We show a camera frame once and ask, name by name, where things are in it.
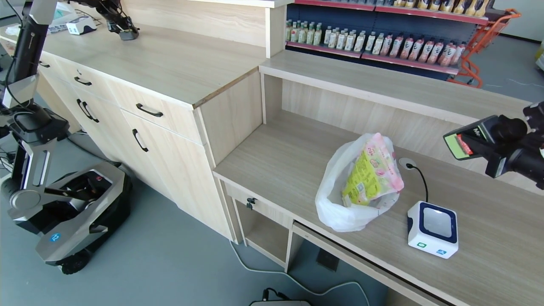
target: gray floor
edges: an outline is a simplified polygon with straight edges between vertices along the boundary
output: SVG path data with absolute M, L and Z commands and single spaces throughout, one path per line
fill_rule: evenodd
M 482 89 L 531 103 L 544 101 L 544 73 L 535 65 L 538 48 L 533 42 L 495 38 L 492 45 L 473 56 L 480 67 Z
M 536 44 L 498 37 L 474 59 L 486 84 L 483 89 L 529 102 L 544 100 L 544 77 L 534 68 L 536 49 Z M 92 148 L 86 136 L 76 137 Z M 16 145 L 7 141 L 0 146 L 12 150 Z M 50 181 L 98 161 L 62 141 L 53 156 Z M 6 173 L 0 170 L 0 177 Z M 41 262 L 34 251 L 38 237 L 16 227 L 5 213 L 7 209 L 4 201 L 0 210 L 2 305 L 249 305 L 260 299 L 266 287 L 291 298 L 308 299 L 314 305 L 365 305 L 353 285 L 316 297 L 284 276 L 246 271 L 226 239 L 139 181 L 135 182 L 131 217 L 88 267 L 72 276 Z M 236 249 L 253 268 L 280 270 L 251 248 Z M 383 304 L 383 285 L 343 262 L 336 273 L 318 266 L 317 251 L 310 243 L 303 245 L 292 272 L 296 279 L 315 291 L 356 280 L 372 306 Z

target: wooden countertop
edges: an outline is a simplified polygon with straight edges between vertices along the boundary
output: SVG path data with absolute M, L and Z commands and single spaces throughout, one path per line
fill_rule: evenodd
M 0 28 L 3 39 L 15 42 Z M 208 36 L 141 26 L 140 37 L 121 41 L 105 25 L 82 36 L 47 36 L 44 51 L 197 107 L 252 72 L 265 48 Z
M 468 86 L 287 50 L 259 71 L 460 125 L 494 114 L 522 118 L 529 104 Z
M 424 199 L 416 171 L 401 169 L 405 189 L 384 215 L 356 232 L 321 223 L 314 198 L 325 167 L 357 134 L 282 111 L 214 170 L 217 177 L 292 216 L 365 259 L 455 305 L 544 305 L 542 198 L 503 182 L 396 148 L 412 158 L 429 200 L 457 212 L 459 251 L 441 259 L 407 244 L 406 213 Z
M 189 0 L 189 1 L 245 5 L 249 7 L 260 7 L 260 8 L 278 8 L 278 7 L 282 7 L 284 5 L 295 2 L 295 0 Z

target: snack package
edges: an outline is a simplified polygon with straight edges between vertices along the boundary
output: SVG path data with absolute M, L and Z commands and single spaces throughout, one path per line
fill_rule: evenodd
M 344 206 L 368 206 L 382 195 L 399 192 L 404 182 L 395 170 L 395 161 L 387 150 L 384 139 L 376 133 L 363 147 L 348 177 L 342 199 Z

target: orange shopping basket rack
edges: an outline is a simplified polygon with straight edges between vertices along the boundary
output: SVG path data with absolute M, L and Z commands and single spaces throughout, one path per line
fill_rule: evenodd
M 511 19 L 519 18 L 521 17 L 521 14 L 515 9 L 506 9 L 504 11 L 490 9 L 486 12 L 486 17 L 489 19 L 488 23 L 476 27 L 476 33 L 468 43 L 464 54 L 461 56 L 459 73 L 455 77 L 449 78 L 448 82 L 481 88 L 483 83 L 479 76 L 480 68 L 470 60 L 471 56 L 475 53 L 478 54 L 485 49 L 508 25 L 508 22 Z M 455 79 L 459 76 L 468 76 L 471 79 L 468 82 L 461 82 Z

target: black device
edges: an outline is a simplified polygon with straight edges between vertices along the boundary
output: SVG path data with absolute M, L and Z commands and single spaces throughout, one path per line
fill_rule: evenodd
M 544 101 L 525 107 L 523 114 L 527 123 L 493 115 L 447 133 L 444 140 L 457 160 L 485 158 L 485 173 L 492 178 L 513 171 L 544 189 Z
M 121 40 L 139 35 L 120 0 L 76 1 L 96 8 L 108 30 Z M 67 137 L 67 120 L 34 103 L 36 73 L 56 0 L 25 1 L 21 30 L 0 103 L 0 137 L 13 135 L 18 143 L 9 178 L 0 198 L 20 227 L 41 236 L 36 251 L 45 263 L 63 273 L 81 270 L 91 255 L 130 214 L 128 175 L 102 162 L 63 176 L 46 186 L 51 155 L 57 141 Z

